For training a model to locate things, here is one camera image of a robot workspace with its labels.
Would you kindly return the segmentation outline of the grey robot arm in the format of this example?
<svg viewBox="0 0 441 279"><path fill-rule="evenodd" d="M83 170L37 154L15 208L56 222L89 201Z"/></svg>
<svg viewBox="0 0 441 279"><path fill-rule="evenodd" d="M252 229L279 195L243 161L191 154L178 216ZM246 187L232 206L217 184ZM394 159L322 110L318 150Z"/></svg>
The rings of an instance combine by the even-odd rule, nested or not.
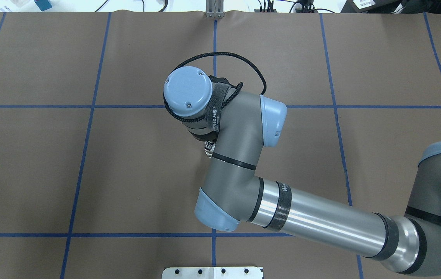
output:
<svg viewBox="0 0 441 279"><path fill-rule="evenodd" d="M441 142L422 154L403 216L369 213L255 175L263 147L277 145L287 106L225 79L178 66L164 82L167 111L206 144L212 161L194 213L231 232L247 221L339 247L398 274L441 275Z"/></svg>

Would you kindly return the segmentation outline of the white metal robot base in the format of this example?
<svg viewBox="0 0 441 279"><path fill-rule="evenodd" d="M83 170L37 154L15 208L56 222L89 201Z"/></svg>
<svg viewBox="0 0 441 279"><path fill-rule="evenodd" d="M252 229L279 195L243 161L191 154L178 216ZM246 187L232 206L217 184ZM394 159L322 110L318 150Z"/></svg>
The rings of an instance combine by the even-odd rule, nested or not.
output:
<svg viewBox="0 0 441 279"><path fill-rule="evenodd" d="M262 267L172 267L162 272L162 279L264 279Z"/></svg>

